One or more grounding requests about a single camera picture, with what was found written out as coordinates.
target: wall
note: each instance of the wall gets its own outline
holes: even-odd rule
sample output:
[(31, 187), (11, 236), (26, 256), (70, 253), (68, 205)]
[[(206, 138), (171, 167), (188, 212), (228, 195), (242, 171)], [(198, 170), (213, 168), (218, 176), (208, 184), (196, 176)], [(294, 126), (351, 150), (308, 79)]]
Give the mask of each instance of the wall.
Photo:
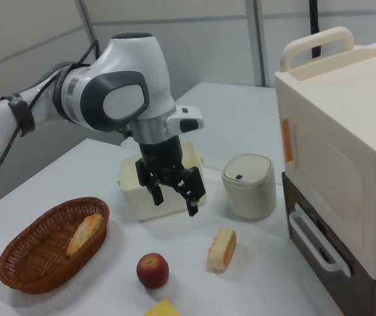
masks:
[[(25, 90), (52, 66), (84, 54), (90, 41), (76, 4), (74, 0), (0, 0), (0, 97)], [(0, 198), (85, 138), (122, 141), (118, 134), (68, 122), (18, 137), (0, 169)]]
[[(262, 35), (265, 47), (265, 75), (269, 86), (274, 86), (274, 72), (279, 69), (279, 58), (284, 47), (291, 41), (310, 34), (309, 1), (261, 0)], [(335, 26), (345, 26), (354, 35), (356, 45), (376, 42), (376, 1), (374, 0), (319, 0), (320, 31)], [(333, 46), (322, 47), (321, 54), (333, 51)], [(296, 62), (311, 58), (306, 52)]]
[(253, 1), (85, 0), (101, 47), (125, 32), (159, 41), (175, 99), (199, 82), (262, 85)]

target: dark brown drawer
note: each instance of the dark brown drawer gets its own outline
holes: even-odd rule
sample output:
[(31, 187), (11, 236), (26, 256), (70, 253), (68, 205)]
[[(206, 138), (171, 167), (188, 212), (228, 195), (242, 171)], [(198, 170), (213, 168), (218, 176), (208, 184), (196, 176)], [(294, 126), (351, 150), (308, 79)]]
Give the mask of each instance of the dark brown drawer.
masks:
[[(282, 174), (282, 180), (288, 230), (296, 247), (346, 316), (375, 316), (376, 281), (368, 275), (285, 173)], [(319, 232), (315, 234), (309, 226)], [(326, 238), (328, 246), (324, 246), (324, 242), (321, 242), (317, 235)], [(338, 253), (340, 259), (336, 258), (335, 254), (330, 254), (333, 250)], [(344, 261), (343, 266), (337, 264), (338, 261)]]

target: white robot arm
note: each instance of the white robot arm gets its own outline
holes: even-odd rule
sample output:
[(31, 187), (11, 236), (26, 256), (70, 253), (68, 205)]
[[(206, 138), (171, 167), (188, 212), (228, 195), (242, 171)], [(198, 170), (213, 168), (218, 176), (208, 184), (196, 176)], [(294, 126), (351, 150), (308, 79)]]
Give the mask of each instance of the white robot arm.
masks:
[(0, 160), (17, 125), (23, 134), (57, 119), (104, 132), (126, 130), (140, 145), (138, 178), (154, 203), (163, 201), (159, 185), (171, 186), (193, 216), (205, 189), (198, 168), (183, 167), (178, 135), (202, 128), (203, 120), (197, 108), (175, 105), (158, 41), (147, 33), (119, 34), (94, 64), (83, 59), (0, 101)]

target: brown basket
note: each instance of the brown basket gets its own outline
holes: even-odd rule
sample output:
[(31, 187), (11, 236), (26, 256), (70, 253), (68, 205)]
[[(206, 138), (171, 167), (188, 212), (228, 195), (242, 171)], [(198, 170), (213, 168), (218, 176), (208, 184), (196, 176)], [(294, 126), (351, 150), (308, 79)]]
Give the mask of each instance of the brown basket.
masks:
[[(100, 229), (72, 256), (67, 249), (79, 224), (98, 213)], [(5, 248), (0, 280), (25, 293), (45, 293), (72, 278), (97, 252), (106, 238), (109, 208), (96, 197), (64, 202), (36, 219)]]

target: red apple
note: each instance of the red apple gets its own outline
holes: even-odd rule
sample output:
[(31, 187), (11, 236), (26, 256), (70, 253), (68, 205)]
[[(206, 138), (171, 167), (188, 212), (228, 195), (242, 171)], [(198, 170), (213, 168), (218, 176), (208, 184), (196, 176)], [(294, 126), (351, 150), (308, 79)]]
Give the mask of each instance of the red apple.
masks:
[(169, 265), (162, 255), (149, 253), (139, 260), (136, 275), (146, 288), (160, 288), (169, 279)]

